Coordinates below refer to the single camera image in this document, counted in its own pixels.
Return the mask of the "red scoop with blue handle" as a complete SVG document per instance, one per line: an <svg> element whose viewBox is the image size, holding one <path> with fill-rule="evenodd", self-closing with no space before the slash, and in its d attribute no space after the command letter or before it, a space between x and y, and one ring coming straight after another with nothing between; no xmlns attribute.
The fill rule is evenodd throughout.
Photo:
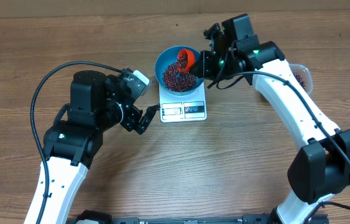
<svg viewBox="0 0 350 224"><path fill-rule="evenodd" d="M177 68L180 72L189 72L195 63L195 54L190 49L181 49L177 55Z"/></svg>

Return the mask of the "red beans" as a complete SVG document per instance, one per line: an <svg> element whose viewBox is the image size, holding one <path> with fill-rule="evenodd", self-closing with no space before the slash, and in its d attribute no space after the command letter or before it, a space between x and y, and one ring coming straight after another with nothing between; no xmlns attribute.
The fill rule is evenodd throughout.
<svg viewBox="0 0 350 224"><path fill-rule="evenodd" d="M177 62L170 64L163 72L165 86L175 92L186 92L196 86L196 77L189 72L180 72Z"/></svg>

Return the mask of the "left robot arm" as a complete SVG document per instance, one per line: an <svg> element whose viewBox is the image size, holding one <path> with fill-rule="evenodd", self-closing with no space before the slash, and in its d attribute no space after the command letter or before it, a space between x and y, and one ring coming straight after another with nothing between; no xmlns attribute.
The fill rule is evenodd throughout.
<svg viewBox="0 0 350 224"><path fill-rule="evenodd" d="M75 195L103 145L103 133L117 124L138 134L148 128L159 106L142 111L134 102L150 84L147 76L128 68L119 75L93 70L74 74L70 102L44 134L44 161L26 223L66 223Z"/></svg>

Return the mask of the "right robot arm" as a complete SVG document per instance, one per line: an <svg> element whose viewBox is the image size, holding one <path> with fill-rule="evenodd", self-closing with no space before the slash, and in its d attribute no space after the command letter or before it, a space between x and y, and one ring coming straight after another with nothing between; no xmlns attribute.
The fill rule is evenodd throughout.
<svg viewBox="0 0 350 224"><path fill-rule="evenodd" d="M288 172L291 191L266 223L318 223L316 211L350 185L350 129L343 131L315 105L274 42L260 43L247 14L204 31L210 49L190 72L218 85L243 77L271 104L291 134L297 155Z"/></svg>

